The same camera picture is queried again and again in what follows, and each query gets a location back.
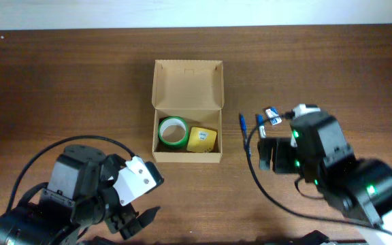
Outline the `white blue eraser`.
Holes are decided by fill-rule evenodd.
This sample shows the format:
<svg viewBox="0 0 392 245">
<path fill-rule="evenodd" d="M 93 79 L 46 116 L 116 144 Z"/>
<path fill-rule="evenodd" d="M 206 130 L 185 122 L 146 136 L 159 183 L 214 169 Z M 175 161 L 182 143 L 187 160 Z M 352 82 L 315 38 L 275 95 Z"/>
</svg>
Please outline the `white blue eraser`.
<svg viewBox="0 0 392 245">
<path fill-rule="evenodd" d="M 278 110 L 275 107 L 268 107 L 265 109 L 265 113 L 272 126 L 279 125 L 282 122 L 282 118 L 279 116 Z"/>
</svg>

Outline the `cardboard box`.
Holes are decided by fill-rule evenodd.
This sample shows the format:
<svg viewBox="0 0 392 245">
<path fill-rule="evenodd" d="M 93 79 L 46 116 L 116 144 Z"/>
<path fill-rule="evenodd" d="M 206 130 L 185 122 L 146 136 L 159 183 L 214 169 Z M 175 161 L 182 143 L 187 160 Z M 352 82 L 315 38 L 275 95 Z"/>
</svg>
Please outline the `cardboard box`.
<svg viewBox="0 0 392 245">
<path fill-rule="evenodd" d="M 223 62 L 156 60 L 152 84 L 154 128 L 152 154 L 158 163 L 220 163 L 223 156 L 222 108 L 225 104 Z M 161 141 L 160 124 L 179 117 L 188 132 L 194 127 L 216 132 L 209 152 L 171 148 Z"/>
</svg>

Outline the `green tape roll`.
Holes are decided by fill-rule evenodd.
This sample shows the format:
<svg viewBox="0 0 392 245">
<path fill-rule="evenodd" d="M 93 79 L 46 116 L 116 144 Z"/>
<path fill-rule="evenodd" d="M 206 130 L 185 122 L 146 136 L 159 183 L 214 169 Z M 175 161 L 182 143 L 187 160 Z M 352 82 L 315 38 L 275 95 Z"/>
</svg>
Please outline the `green tape roll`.
<svg viewBox="0 0 392 245">
<path fill-rule="evenodd" d="M 159 140 L 168 148 L 179 149 L 189 140 L 189 127 L 184 119 L 177 116 L 164 118 L 158 127 Z"/>
</svg>

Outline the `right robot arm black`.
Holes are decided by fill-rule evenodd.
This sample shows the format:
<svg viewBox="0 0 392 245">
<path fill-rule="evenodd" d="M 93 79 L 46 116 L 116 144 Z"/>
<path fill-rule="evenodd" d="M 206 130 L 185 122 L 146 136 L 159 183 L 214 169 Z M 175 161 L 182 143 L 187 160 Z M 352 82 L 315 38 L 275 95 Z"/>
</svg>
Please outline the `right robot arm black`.
<svg viewBox="0 0 392 245">
<path fill-rule="evenodd" d="M 297 174 L 368 244 L 392 244 L 392 168 L 379 159 L 358 159 L 338 120 L 325 111 L 294 109 L 283 118 L 291 136 L 261 138 L 260 167 Z"/>
</svg>

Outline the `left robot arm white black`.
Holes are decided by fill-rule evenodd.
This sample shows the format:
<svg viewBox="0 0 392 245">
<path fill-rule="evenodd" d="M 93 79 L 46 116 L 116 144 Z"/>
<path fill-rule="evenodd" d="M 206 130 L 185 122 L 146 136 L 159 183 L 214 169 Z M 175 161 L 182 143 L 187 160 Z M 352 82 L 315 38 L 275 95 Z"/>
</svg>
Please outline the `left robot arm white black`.
<svg viewBox="0 0 392 245">
<path fill-rule="evenodd" d="M 43 182 L 0 216 L 0 244 L 76 244 L 90 227 L 100 223 L 110 233 L 129 240 L 152 223 L 159 210 L 156 206 L 140 214 L 131 204 L 122 206 L 112 187 L 68 199 Z"/>
</svg>

